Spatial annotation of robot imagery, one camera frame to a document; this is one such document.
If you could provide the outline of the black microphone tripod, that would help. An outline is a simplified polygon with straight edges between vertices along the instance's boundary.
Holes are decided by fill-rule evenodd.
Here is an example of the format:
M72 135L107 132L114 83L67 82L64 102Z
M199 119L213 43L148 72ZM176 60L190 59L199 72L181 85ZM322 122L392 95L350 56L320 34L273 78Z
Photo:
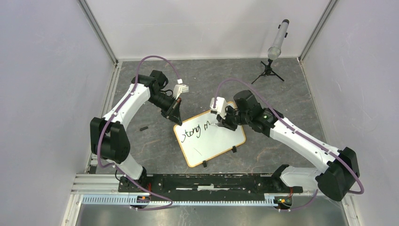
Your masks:
M261 64L264 66L264 71L258 75L258 77L251 82L251 84L254 84L259 78L261 77L267 77L267 76L276 76L279 78L281 81L285 81L281 76L279 76L271 67L273 60L268 59L268 63L266 64L265 62L261 61Z

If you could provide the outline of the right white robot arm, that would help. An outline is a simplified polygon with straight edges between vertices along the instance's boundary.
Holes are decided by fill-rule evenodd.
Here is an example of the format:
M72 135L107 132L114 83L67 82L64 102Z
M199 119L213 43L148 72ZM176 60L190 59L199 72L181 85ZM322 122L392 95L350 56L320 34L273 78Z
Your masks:
M233 99L236 107L228 105L222 97L211 100L211 113L216 115L219 127L235 131L238 126L247 125L285 144L313 164L312 168L281 167L271 180L275 191L308 187L338 202L348 193L355 194L351 188L359 183L360 171L354 150L339 149L316 139L273 108L262 107L250 90L237 93Z

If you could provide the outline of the silver microphone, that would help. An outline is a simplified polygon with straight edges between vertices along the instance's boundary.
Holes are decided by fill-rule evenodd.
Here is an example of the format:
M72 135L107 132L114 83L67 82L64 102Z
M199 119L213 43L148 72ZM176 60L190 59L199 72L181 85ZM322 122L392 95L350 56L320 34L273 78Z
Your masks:
M281 48L282 48L283 41L287 36L288 26L289 26L288 19L284 19L278 26L278 32L276 34L276 37L275 37L271 47L268 49L268 58L270 60L276 60L281 55L281 52L282 52Z

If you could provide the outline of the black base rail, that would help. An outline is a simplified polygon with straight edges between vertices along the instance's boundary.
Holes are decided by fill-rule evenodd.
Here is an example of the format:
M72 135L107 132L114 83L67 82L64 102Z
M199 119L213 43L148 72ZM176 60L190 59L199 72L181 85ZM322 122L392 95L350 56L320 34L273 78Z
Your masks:
M299 194L271 174L152 174L139 180L151 201L262 201L264 194Z

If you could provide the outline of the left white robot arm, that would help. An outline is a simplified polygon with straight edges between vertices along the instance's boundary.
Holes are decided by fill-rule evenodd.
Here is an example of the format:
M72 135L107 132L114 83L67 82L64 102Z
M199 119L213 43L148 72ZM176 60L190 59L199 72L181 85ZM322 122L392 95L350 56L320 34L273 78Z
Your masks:
M178 79L172 95L164 89L168 79L161 71L153 70L149 76L137 75L122 99L101 118L94 117L90 122L91 152L98 160L106 160L120 169L130 179L130 186L137 192L144 191L148 179L143 176L145 168L130 154L130 142L126 133L129 123L139 108L150 102L160 109L161 116L177 125L182 125L180 104L182 93L189 87Z

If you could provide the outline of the yellow framed whiteboard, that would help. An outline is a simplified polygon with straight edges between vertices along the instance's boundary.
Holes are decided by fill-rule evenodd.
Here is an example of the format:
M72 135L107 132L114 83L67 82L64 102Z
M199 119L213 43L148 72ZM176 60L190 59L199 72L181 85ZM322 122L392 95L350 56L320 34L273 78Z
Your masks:
M181 126L173 127L186 163L191 168L246 142L242 126L239 125L235 131L231 131L209 125L211 123L217 123L216 115L208 110L184 120Z

